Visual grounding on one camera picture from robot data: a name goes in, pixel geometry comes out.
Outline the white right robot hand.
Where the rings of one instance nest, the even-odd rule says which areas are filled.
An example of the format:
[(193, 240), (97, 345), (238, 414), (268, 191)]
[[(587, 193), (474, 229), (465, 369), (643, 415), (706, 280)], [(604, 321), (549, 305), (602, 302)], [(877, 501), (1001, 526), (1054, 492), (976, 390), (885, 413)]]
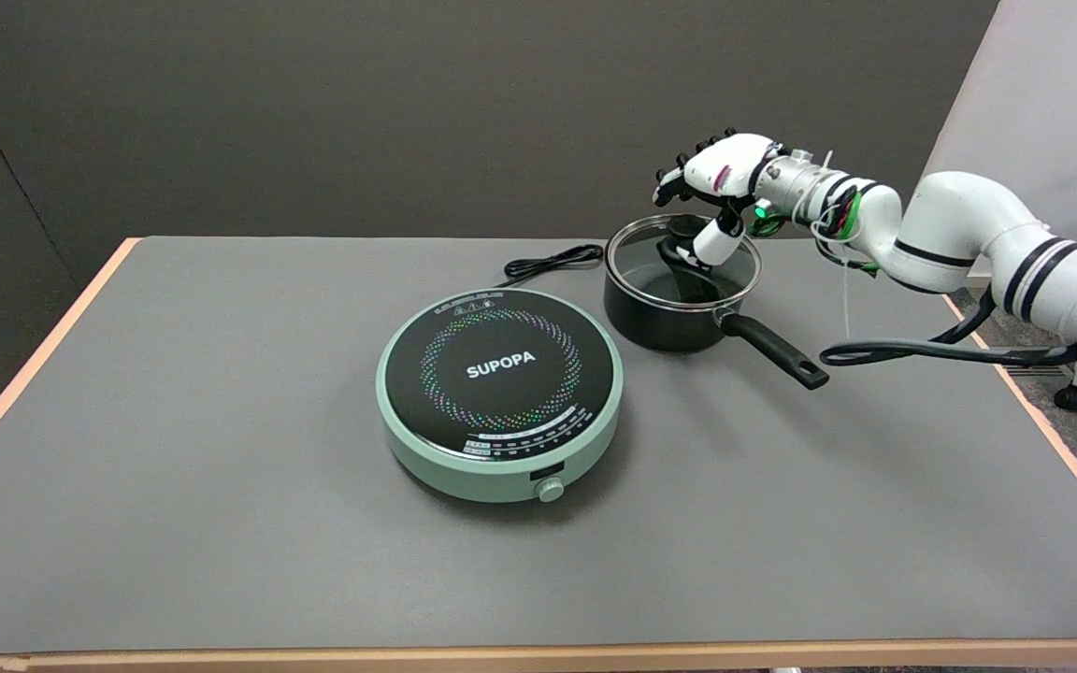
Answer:
[(655, 174), (653, 204), (659, 208), (672, 200), (693, 197), (719, 208), (717, 218), (699, 233), (673, 237), (661, 244), (661, 256), (673, 265), (711, 269), (730, 260), (745, 241), (744, 209), (756, 201), (755, 186), (770, 162), (787, 156), (791, 149), (760, 134), (737, 134), (727, 129), (697, 145), (696, 154), (680, 154), (676, 166)]

